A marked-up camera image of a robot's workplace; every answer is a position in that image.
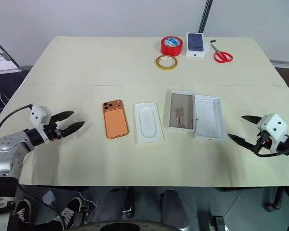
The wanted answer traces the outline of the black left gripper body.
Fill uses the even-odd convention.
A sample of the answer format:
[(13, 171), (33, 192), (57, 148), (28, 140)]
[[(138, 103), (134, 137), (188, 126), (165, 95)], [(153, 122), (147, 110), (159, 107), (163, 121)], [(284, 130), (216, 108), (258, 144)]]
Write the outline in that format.
[(51, 142), (62, 138), (62, 133), (57, 128), (57, 124), (55, 122), (50, 121), (49, 124), (44, 125), (43, 128), (43, 131), (46, 135), (46, 138), (44, 138), (44, 142)]

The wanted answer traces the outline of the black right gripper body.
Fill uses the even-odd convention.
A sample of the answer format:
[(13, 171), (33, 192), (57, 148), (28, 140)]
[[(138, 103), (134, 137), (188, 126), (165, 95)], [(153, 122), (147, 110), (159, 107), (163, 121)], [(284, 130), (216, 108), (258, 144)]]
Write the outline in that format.
[(258, 139), (254, 146), (255, 153), (258, 153), (262, 148), (270, 150), (272, 146), (272, 140), (270, 139), (270, 134), (267, 131), (260, 131), (257, 135), (257, 138)]

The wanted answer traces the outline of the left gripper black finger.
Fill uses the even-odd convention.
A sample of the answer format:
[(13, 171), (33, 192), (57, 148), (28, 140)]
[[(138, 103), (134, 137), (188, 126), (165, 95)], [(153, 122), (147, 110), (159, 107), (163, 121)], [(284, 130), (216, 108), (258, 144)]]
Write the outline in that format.
[(75, 133), (77, 130), (79, 130), (84, 125), (84, 123), (85, 123), (84, 121), (76, 122), (76, 123), (69, 125), (66, 129), (60, 130), (61, 136), (63, 138), (65, 138), (65, 137)]
[(73, 111), (63, 111), (61, 113), (51, 116), (52, 122), (60, 122), (69, 118), (74, 112)]

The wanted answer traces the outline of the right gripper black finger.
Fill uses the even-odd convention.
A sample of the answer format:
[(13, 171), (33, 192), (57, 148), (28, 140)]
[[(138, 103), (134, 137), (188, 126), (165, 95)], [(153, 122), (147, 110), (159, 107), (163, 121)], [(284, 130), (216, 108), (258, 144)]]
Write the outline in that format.
[(239, 137), (239, 136), (237, 136), (237, 135), (233, 135), (233, 134), (228, 134), (228, 136), (229, 136), (229, 138), (232, 139), (236, 144), (238, 144), (238, 145), (240, 145), (240, 146), (242, 146), (242, 147), (244, 147), (244, 148), (246, 148), (246, 149), (248, 149), (248, 150), (250, 150), (250, 151), (252, 151), (252, 152), (254, 151), (255, 145), (253, 145), (253, 144), (245, 141), (244, 138)]
[(262, 119), (262, 117), (260, 116), (251, 116), (251, 115), (244, 115), (241, 117), (242, 119), (245, 119), (253, 124), (258, 124), (260, 122), (260, 120)]

